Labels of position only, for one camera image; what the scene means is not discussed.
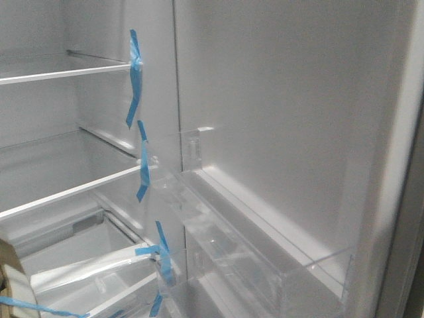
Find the clear plastic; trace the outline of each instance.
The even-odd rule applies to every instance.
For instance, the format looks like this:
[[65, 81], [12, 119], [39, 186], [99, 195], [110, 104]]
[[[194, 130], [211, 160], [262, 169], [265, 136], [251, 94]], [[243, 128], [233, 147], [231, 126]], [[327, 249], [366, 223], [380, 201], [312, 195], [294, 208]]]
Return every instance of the clear plastic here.
[[[223, 216], [220, 208], [225, 205], [221, 203], [222, 198], [216, 199], [216, 188], [202, 185], [203, 195], [200, 195], [199, 183], [191, 182], [193, 175], [202, 169], [201, 145], [196, 144], [199, 142], [196, 133], [198, 131], [169, 137], [181, 138], [185, 169], [182, 173], [166, 168], [166, 155], [163, 156], [166, 147], [161, 142], [151, 141], [148, 149], [150, 165], [155, 167], [150, 170], [152, 187], [185, 226], [187, 278], [176, 286], [166, 286], [170, 298], [181, 306], [183, 316], [198, 317], [196, 306], [190, 301], [193, 295], [214, 299], [213, 303], [220, 304], [217, 310], [222, 317], [333, 318], [342, 315], [346, 276], [354, 249], [343, 248], [313, 259], [286, 239], [295, 252], [284, 256], [285, 245], [271, 245], [276, 254], [282, 255], [279, 259], [287, 258], [285, 266], [275, 264], [268, 257], [272, 251], [259, 250], [256, 242], [246, 239]], [[302, 255], [302, 258], [293, 260], [292, 255]], [[211, 312], [214, 314], [203, 313], [202, 317], [218, 317], [214, 310]]]

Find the glass shelf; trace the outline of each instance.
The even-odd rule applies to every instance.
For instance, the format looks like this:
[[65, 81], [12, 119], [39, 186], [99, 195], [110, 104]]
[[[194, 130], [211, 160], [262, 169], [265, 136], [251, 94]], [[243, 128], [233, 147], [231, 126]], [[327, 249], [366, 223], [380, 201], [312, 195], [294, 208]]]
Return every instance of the glass shelf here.
[[18, 58], [0, 57], [0, 85], [129, 70], [130, 66], [122, 61], [71, 52]]
[[2, 219], [139, 170], [136, 158], [84, 130], [0, 148]]

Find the refrigerator door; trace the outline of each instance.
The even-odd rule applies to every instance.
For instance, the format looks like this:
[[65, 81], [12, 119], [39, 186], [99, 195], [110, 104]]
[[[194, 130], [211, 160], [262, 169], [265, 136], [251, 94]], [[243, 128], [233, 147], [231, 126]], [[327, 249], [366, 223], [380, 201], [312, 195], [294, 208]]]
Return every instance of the refrigerator door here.
[[357, 246], [347, 317], [376, 311], [421, 108], [423, 17], [422, 1], [176, 0], [181, 126], [208, 127], [199, 183], [244, 203], [221, 213], [279, 268], [281, 250], [302, 262]]

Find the refrigerator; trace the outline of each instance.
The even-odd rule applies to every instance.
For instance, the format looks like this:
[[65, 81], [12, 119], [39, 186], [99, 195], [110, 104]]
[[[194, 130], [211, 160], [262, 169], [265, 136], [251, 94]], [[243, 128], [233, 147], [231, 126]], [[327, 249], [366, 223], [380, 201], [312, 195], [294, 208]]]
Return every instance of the refrigerator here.
[[420, 0], [0, 0], [1, 316], [403, 317], [423, 74]]

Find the blue painter's tape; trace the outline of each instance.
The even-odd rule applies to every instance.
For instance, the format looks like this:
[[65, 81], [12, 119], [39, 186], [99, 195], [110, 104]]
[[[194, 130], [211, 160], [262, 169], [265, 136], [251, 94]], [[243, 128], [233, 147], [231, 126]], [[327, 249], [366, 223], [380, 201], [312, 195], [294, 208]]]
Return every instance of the blue painter's tape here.
[[141, 184], [137, 192], [138, 201], [141, 202], [144, 195], [146, 194], [147, 188], [150, 185], [150, 174], [148, 172], [148, 156], [146, 149], [147, 136], [142, 121], [137, 121], [138, 127], [141, 134], [141, 165], [140, 165], [140, 177]]
[[144, 129], [144, 123], [142, 121], [137, 121], [137, 123], [138, 123], [138, 128], [140, 129], [141, 140], [147, 141], [147, 135], [146, 135], [146, 130]]
[[154, 253], [159, 254], [159, 245], [152, 245], [149, 247], [140, 247], [135, 249], [136, 256]]
[[159, 254], [160, 254], [160, 272], [162, 273], [166, 283], [168, 285], [174, 284], [174, 276], [172, 275], [171, 267], [171, 257], [170, 257], [170, 248], [168, 242], [166, 242], [166, 237], [162, 224], [159, 221], [156, 221], [156, 227], [158, 228], [160, 244], [159, 244]]
[[37, 305], [33, 303], [27, 303], [25, 301], [17, 300], [17, 299], [6, 297], [6, 296], [0, 296], [0, 303], [4, 303], [5, 305], [8, 305], [8, 306], [28, 308], [28, 309], [33, 309], [37, 311], [45, 311], [47, 313], [52, 313], [53, 315], [63, 316], [63, 317], [74, 316], [77, 318], [86, 318], [90, 316], [89, 313], [86, 313], [85, 315], [78, 315], [77, 313], [70, 313], [69, 311], [54, 310], [45, 306], [41, 306], [41, 305]]
[[162, 295], [160, 295], [160, 292], [158, 291], [158, 293], [156, 294], [156, 297], [154, 298], [153, 306], [152, 306], [152, 309], [150, 310], [149, 317], [156, 317], [158, 315], [160, 305], [162, 304], [162, 298], [163, 298]]
[[141, 91], [142, 91], [142, 56], [140, 53], [140, 48], [138, 47], [137, 33], [135, 30], [130, 30], [131, 39], [130, 39], [130, 51], [131, 51], [131, 68], [130, 68], [130, 79], [132, 86], [132, 101], [131, 106], [127, 115], [127, 125], [128, 128], [131, 128], [133, 124], [134, 116], [140, 103]]

